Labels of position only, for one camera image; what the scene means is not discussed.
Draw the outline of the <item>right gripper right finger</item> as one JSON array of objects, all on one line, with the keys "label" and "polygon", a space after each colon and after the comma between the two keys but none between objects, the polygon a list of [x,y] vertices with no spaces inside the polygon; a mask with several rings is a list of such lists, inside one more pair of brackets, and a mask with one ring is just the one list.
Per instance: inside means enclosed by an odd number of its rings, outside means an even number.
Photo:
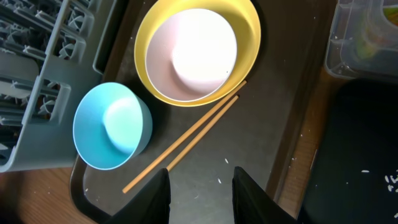
[{"label": "right gripper right finger", "polygon": [[295,218],[279,207],[242,167],[234,168],[232,190],[235,224],[295,223]]}]

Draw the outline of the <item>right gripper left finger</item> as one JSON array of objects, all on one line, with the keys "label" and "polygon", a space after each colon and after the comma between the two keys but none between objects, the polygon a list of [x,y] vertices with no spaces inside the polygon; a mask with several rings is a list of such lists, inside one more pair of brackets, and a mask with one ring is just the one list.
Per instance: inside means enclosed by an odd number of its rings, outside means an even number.
[{"label": "right gripper left finger", "polygon": [[163,168],[105,224],[168,224],[170,203],[169,172]]}]

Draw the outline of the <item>light blue bowl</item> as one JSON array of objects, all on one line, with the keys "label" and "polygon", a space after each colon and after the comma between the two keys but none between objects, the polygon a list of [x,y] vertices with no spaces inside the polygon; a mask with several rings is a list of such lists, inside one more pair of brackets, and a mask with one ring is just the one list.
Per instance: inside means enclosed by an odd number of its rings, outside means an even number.
[{"label": "light blue bowl", "polygon": [[112,170],[139,155],[152,135],[147,105],[120,83],[102,83],[80,101],[73,120],[73,140],[92,168]]}]

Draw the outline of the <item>pink white bowl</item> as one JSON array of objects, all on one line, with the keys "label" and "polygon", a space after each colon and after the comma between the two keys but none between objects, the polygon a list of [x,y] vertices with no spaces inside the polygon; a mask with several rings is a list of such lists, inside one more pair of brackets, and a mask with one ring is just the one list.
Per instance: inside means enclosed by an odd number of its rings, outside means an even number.
[{"label": "pink white bowl", "polygon": [[191,102],[226,83],[237,51],[234,30],[223,16],[208,9],[187,9],[170,16],[154,32],[145,68],[162,96]]}]

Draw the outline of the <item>green snack wrapper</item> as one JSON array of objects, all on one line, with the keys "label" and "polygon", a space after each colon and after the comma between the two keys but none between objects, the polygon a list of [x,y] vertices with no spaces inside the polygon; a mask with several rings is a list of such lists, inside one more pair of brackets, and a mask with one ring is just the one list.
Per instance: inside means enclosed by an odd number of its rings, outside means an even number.
[{"label": "green snack wrapper", "polygon": [[360,25],[355,51],[361,60],[397,54],[397,5],[367,9]]}]

